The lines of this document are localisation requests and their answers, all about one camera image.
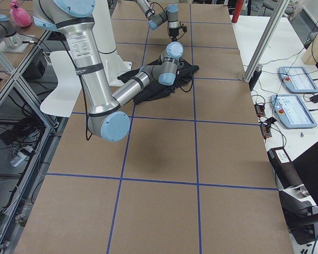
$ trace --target pink kettlebell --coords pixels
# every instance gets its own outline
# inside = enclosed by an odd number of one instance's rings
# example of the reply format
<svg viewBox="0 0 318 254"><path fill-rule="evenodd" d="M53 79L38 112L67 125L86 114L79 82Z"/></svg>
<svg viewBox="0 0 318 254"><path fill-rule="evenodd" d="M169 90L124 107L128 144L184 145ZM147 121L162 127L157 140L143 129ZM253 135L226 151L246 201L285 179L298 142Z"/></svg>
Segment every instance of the pink kettlebell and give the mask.
<svg viewBox="0 0 318 254"><path fill-rule="evenodd" d="M24 28L32 23L31 17L28 15L27 11L21 8L16 0L12 0L10 7L10 14L15 24Z"/></svg>

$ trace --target white sticker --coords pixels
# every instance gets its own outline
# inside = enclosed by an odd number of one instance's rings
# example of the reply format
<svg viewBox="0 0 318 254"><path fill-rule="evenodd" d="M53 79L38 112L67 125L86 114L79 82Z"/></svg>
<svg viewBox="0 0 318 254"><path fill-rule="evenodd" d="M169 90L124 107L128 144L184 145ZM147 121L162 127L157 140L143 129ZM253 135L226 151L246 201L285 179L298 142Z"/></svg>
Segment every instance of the white sticker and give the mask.
<svg viewBox="0 0 318 254"><path fill-rule="evenodd" d="M287 163L290 162L290 160L287 158L284 150L276 150L276 154L280 160L281 163Z"/></svg>
<svg viewBox="0 0 318 254"><path fill-rule="evenodd" d="M69 38L67 42L74 59L90 57L92 55L92 47L87 36L80 35L72 37Z"/></svg>

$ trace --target red object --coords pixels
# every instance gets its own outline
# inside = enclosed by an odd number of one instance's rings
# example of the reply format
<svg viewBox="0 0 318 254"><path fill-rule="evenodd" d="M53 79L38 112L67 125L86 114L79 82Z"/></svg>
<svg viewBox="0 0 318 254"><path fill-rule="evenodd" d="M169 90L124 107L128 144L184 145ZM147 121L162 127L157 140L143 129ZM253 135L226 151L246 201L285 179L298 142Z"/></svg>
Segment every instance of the red object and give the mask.
<svg viewBox="0 0 318 254"><path fill-rule="evenodd" d="M10 7L10 14L15 24L24 28L32 23L31 17L27 13L27 11L21 8L16 0L12 0Z"/></svg>
<svg viewBox="0 0 318 254"><path fill-rule="evenodd" d="M232 23L237 23L239 19L240 12L242 11L242 7L244 5L244 0L238 0L235 5L235 10L232 17Z"/></svg>

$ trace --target black cloth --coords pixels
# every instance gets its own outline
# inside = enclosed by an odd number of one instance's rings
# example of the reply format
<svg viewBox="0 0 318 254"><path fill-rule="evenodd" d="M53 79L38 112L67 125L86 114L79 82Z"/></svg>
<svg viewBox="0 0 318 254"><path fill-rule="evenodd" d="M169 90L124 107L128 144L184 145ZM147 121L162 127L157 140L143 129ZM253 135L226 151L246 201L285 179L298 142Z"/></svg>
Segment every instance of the black cloth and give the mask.
<svg viewBox="0 0 318 254"><path fill-rule="evenodd" d="M148 65L158 65L159 61L155 60ZM165 86L160 84L158 81L154 80L149 83L140 93L134 96L133 101L135 104L139 104L143 101L153 101L155 99L163 98L169 96L178 87L182 87L192 80L192 75L194 72L199 70L199 66L190 65L186 60L180 59L179 61L179 73L175 78L172 86ZM139 69L128 71L118 77L123 83L129 81L139 73Z"/></svg>

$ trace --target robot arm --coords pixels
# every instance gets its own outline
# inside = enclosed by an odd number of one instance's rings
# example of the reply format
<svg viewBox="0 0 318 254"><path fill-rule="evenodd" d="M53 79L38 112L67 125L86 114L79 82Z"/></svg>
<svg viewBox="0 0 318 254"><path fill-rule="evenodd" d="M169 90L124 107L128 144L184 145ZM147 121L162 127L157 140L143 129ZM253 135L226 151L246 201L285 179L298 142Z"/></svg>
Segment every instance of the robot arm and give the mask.
<svg viewBox="0 0 318 254"><path fill-rule="evenodd" d="M22 40L10 20L5 15L0 14L0 42L2 39L12 49L22 44Z"/></svg>
<svg viewBox="0 0 318 254"><path fill-rule="evenodd" d="M178 19L178 5L170 4L161 13L156 14L147 0L136 0L136 3L144 12L148 19L148 25L152 30L157 29L160 25L168 21L169 36L172 41L177 41L179 30L187 32L187 27L181 25Z"/></svg>
<svg viewBox="0 0 318 254"><path fill-rule="evenodd" d="M88 129L94 135L115 142L127 135L129 117L121 106L129 102L152 80L172 85L183 47L172 42L161 55L159 66L145 66L113 94L92 32L94 0L33 0L34 23L61 32L68 42L77 75L81 76L90 101Z"/></svg>

